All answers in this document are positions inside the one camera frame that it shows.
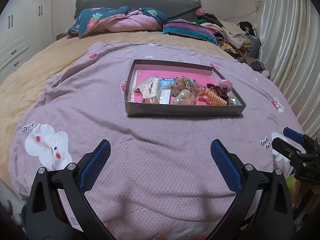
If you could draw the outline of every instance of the white cabinet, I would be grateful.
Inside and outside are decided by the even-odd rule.
[[[53,42],[51,0],[9,0],[0,15],[0,84]]]

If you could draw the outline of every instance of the orange coil hair tie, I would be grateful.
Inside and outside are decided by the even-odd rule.
[[[209,105],[219,105],[219,106],[226,106],[227,105],[227,101],[222,99],[221,97],[217,96],[215,92],[213,91],[202,91],[199,94],[199,97],[204,97],[206,96],[206,102]]]

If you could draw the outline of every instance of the green leaf print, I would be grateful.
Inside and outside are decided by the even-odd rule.
[[[92,14],[91,19],[100,19],[102,16],[103,16],[103,14],[101,14],[101,13]]]
[[[156,17],[158,15],[155,10],[148,10],[147,13],[150,14],[151,16],[153,16],[153,17]]]

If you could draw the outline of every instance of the purple and teal striped cushion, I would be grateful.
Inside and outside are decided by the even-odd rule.
[[[218,45],[216,38],[209,29],[199,24],[188,22],[182,19],[168,22],[166,25],[163,26],[163,33],[188,36],[195,39],[202,39],[205,41],[210,41],[215,45]]]

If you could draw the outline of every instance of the headboard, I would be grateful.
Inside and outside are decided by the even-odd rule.
[[[201,8],[201,1],[195,0],[77,0],[75,18],[81,11],[88,8],[110,7],[119,8],[127,5],[130,8],[150,7],[162,11],[169,20],[185,19],[193,22],[196,10]]]

